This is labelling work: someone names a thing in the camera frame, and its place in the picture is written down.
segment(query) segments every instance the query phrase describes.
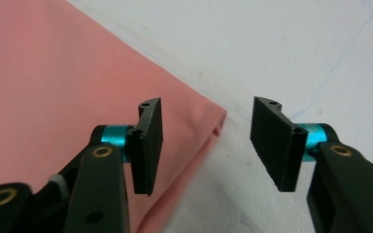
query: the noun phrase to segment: fabric fold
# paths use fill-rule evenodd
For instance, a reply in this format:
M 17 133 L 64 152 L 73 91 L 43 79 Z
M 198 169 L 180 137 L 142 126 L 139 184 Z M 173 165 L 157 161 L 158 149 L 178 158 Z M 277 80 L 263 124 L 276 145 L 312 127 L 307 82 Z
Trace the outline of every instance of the fabric fold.
M 0 1 L 0 183 L 39 190 L 99 124 L 134 124 L 160 97 L 164 143 L 151 197 L 133 194 L 132 232 L 159 232 L 220 134 L 226 111 L 65 1 Z

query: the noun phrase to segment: brass ring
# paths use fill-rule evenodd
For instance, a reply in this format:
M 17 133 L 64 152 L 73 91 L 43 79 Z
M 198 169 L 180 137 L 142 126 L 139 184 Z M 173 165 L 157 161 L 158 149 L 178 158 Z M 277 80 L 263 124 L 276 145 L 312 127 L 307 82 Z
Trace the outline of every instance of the brass ring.
M 353 155 L 352 151 L 350 151 L 347 148 L 341 147 L 341 146 L 332 146 L 332 147 L 330 147 L 330 149 L 333 152 L 335 152 L 336 154 L 338 154 L 338 155 L 342 155 L 342 156 L 351 156 L 351 155 Z
M 92 155 L 94 157 L 105 157 L 105 156 L 108 156 L 112 153 L 112 149 L 111 148 L 108 148 L 108 147 L 102 147 L 102 148 L 97 148 L 96 150 L 94 150 L 92 152 Z
M 12 199 L 14 199 L 17 196 L 17 190 L 12 187 L 8 187 L 1 189 L 0 195 L 1 194 L 7 194 L 7 196 L 4 199 L 0 200 L 0 206 L 3 206 L 8 202 L 12 201 Z

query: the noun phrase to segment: white surface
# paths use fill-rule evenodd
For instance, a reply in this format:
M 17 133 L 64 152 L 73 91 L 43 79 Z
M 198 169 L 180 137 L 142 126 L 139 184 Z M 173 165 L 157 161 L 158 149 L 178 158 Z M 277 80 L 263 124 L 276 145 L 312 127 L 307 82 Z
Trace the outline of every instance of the white surface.
M 71 0 L 228 110 L 165 232 L 313 232 L 305 195 L 280 193 L 249 140 L 255 95 L 325 122 L 373 161 L 373 1 Z

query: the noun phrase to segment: shiny blue band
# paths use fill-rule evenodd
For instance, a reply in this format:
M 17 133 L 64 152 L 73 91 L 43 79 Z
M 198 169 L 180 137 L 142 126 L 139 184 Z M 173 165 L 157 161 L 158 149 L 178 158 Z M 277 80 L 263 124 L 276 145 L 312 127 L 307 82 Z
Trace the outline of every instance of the shiny blue band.
M 305 145 L 305 152 L 304 156 L 302 157 L 302 161 L 315 162 L 316 159 L 310 155 L 309 151 L 315 149 L 318 143 L 327 141 L 325 131 L 319 124 L 315 123 L 301 123 L 296 125 L 308 131 L 307 143 Z
M 102 133 L 101 138 L 102 143 L 110 143 L 120 148 L 123 163 L 129 162 L 129 159 L 125 153 L 127 130 L 128 125 L 107 125 Z

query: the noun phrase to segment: pink cloth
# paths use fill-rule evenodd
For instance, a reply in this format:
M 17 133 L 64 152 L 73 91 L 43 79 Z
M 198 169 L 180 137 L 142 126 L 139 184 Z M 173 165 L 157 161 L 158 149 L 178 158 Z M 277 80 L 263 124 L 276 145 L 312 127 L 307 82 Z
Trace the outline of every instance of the pink cloth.
M 39 190 L 98 124 L 135 124 L 162 99 L 154 193 L 134 195 L 132 232 L 159 232 L 220 134 L 225 110 L 65 1 L 0 1 L 0 183 Z

